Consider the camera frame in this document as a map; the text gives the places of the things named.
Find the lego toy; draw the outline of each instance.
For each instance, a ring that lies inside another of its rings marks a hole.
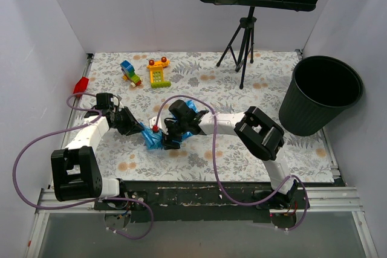
[[[122,78],[125,81],[127,81],[127,80],[131,81],[132,87],[136,87],[136,86],[141,84],[140,77],[135,74],[132,64],[129,63],[127,60],[124,60],[121,63],[121,71],[123,72]]]
[[[162,57],[161,60],[155,62],[155,60],[149,60],[149,65],[146,66],[151,74],[151,86],[152,88],[170,87],[170,81],[164,81],[163,68],[169,65],[169,60],[166,57]]]

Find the floral tablecloth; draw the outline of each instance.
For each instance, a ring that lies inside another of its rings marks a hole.
[[[164,69],[169,88],[152,89],[149,59],[166,56],[171,64]],[[111,92],[122,98],[138,121],[148,125],[168,97],[186,94],[210,103],[219,113],[242,112],[259,106],[268,116],[278,120],[278,110],[298,62],[294,52],[255,52],[248,64],[244,89],[239,89],[241,74],[234,71],[231,55],[221,66],[216,62],[221,53],[97,53],[89,73],[87,92]],[[143,84],[132,88],[122,79],[120,63],[128,60]],[[92,97],[82,97],[81,107],[95,104]],[[169,114],[163,111],[163,117]],[[83,114],[76,115],[75,124],[82,123]],[[285,158],[292,173],[308,182],[332,182],[333,176],[321,132],[310,137],[285,133]],[[100,171],[107,178],[147,181],[214,181],[212,136],[192,136],[180,150],[147,150],[141,134],[121,136],[115,129],[105,134],[96,157]],[[219,135],[216,160],[223,181],[269,181],[260,160],[255,158],[238,137]]]

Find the blue plastic bag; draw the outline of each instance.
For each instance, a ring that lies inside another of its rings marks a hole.
[[[186,101],[186,104],[189,108],[193,109],[196,113],[198,112],[198,109],[196,108],[192,100]],[[141,134],[145,139],[146,147],[148,149],[163,148],[163,145],[161,144],[161,138],[162,138],[161,131],[158,131],[157,133],[153,133],[151,128],[145,126],[143,123],[140,123],[140,124],[144,127],[144,130],[141,131]],[[187,132],[182,136],[182,139],[185,140],[192,135],[193,134],[191,132]]]

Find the wastebasket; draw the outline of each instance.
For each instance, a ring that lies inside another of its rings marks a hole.
[[[346,63],[326,56],[301,60],[279,109],[279,121],[299,136],[316,133],[363,94],[363,82]]]

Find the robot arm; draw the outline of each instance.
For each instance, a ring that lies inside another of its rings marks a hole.
[[[214,119],[209,111],[195,112],[182,100],[177,100],[169,107],[174,118],[159,120],[158,126],[163,131],[161,143],[165,149],[180,148],[181,134],[213,134]],[[154,127],[156,118],[150,119]],[[272,189],[290,175],[284,160],[284,130],[257,107],[250,107],[246,112],[235,114],[217,114],[216,131],[218,134],[236,135],[248,148],[250,153],[262,160],[271,180]],[[278,191],[281,204],[291,201],[297,182],[290,178]]]
[[[58,201],[112,197],[120,193],[118,179],[102,178],[95,152],[105,133],[116,128],[122,135],[139,133],[143,127],[127,107],[114,104],[113,95],[97,94],[95,109],[102,117],[78,132],[64,149],[51,154],[55,196]],[[97,113],[88,112],[84,123],[90,123]]]

